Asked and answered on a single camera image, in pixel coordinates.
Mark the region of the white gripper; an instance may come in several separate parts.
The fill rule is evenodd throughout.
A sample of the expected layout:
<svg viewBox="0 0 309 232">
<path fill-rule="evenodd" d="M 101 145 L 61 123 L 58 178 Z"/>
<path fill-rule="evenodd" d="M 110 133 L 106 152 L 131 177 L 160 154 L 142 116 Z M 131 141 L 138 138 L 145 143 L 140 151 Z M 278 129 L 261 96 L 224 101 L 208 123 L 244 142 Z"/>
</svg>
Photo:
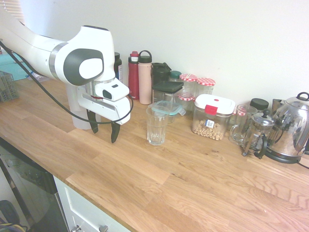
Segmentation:
<svg viewBox="0 0 309 232">
<path fill-rule="evenodd" d="M 79 105 L 87 109 L 87 117 L 93 133 L 98 132 L 96 114 L 116 122 L 111 124 L 111 142 L 115 143 L 118 138 L 121 125 L 130 120 L 129 111 L 131 108 L 129 99 L 127 97 L 123 97 L 115 102 L 108 99 L 97 101 L 86 93 L 84 87 L 77 87 L 77 97 Z"/>
</svg>

